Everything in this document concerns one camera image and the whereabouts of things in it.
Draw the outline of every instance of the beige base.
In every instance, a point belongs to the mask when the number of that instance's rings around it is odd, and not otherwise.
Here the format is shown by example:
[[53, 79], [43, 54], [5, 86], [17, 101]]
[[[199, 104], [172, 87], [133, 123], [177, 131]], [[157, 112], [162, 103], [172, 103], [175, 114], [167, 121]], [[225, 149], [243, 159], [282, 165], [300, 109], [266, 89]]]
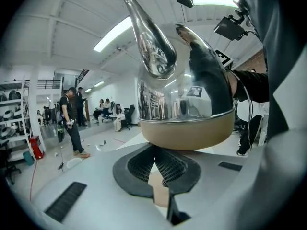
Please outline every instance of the beige base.
[[163, 177], [159, 171], [149, 175], [148, 184], [152, 186], [154, 194], [154, 203], [160, 207], [168, 207], [169, 191], [167, 187], [162, 186]]
[[174, 150], [197, 150], [226, 140], [234, 128], [235, 112], [222, 117], [190, 123], [141, 121], [143, 136], [150, 143]]

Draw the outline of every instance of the teal bucket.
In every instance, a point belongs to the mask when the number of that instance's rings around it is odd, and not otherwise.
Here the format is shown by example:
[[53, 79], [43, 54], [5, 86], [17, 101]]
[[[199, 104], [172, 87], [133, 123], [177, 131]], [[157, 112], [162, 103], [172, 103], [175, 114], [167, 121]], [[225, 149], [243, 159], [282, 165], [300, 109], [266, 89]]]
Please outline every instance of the teal bucket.
[[23, 156], [24, 156], [24, 159], [25, 159], [27, 165], [31, 166], [32, 164], [34, 164], [32, 156], [31, 156], [29, 151], [23, 152]]

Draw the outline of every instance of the metal shelf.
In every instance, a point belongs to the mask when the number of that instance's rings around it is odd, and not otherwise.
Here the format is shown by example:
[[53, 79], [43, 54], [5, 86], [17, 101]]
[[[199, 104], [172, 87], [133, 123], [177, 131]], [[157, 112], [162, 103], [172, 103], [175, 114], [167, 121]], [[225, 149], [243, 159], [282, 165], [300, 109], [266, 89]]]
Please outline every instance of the metal shelf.
[[6, 142], [7, 140], [9, 142], [15, 142], [15, 141], [20, 141], [20, 140], [27, 140], [27, 137], [29, 136], [30, 134], [27, 134], [27, 135], [23, 135], [23, 136], [13, 136], [13, 137], [10, 137], [8, 139], [5, 139], [5, 140], [0, 140], [0, 143], [3, 144], [4, 142]]
[[10, 157], [8, 158], [8, 161], [9, 162], [13, 162], [13, 161], [24, 159], [23, 153], [25, 151], [30, 151], [30, 149], [29, 148], [25, 148], [25, 149], [22, 149], [22, 150], [13, 151], [10, 154]]
[[16, 105], [16, 103], [20, 103], [20, 102], [21, 102], [21, 99], [4, 101], [4, 102], [0, 102], [0, 106]]
[[23, 119], [22, 118], [17, 118], [17, 119], [10, 119], [8, 121], [2, 121], [0, 122], [0, 125], [4, 125], [4, 124], [11, 124], [11, 123], [15, 123], [15, 122], [21, 122]]
[[[0, 91], [17, 90], [22, 88], [22, 81], [8, 81], [0, 84]], [[29, 89], [29, 86], [24, 83], [24, 89]]]

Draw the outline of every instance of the ceiling light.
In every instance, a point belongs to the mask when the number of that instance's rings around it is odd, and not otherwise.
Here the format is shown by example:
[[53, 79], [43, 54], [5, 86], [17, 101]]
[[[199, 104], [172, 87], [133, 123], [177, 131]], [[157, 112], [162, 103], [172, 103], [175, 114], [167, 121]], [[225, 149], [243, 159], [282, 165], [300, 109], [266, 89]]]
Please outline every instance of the ceiling light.
[[99, 86], [99, 85], [101, 85], [103, 83], [105, 83], [105, 82], [104, 81], [100, 81], [99, 83], [95, 84], [94, 87], [97, 87], [97, 86]]
[[166, 88], [168, 85], [172, 84], [175, 81], [176, 81], [176, 79], [174, 81], [170, 82], [169, 84], [167, 84], [166, 86], [164, 86], [164, 88]]
[[130, 17], [127, 17], [122, 22], [117, 24], [111, 31], [109, 31], [95, 46], [94, 50], [101, 52], [109, 43], [111, 43], [115, 38], [117, 38], [130, 27], [132, 27], [132, 22]]
[[[183, 90], [183, 91], [188, 91], [188, 90]], [[176, 92], [178, 92], [178, 90], [175, 90], [175, 91], [171, 92], [171, 94], [172, 94], [172, 93], [176, 93]]]
[[193, 0], [194, 5], [223, 5], [237, 8], [238, 6], [234, 3], [239, 0]]

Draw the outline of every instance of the black slot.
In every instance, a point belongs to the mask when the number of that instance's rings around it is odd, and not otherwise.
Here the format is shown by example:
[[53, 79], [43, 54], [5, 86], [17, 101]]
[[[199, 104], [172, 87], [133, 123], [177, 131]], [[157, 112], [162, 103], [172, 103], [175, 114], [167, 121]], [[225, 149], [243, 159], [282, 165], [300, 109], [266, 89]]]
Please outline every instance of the black slot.
[[54, 220], [62, 222], [85, 188], [85, 184], [73, 182], [52, 203], [52, 205], [45, 211], [45, 213]]
[[242, 169], [242, 165], [233, 164], [233, 163], [220, 162], [218, 165], [233, 171], [240, 171]]

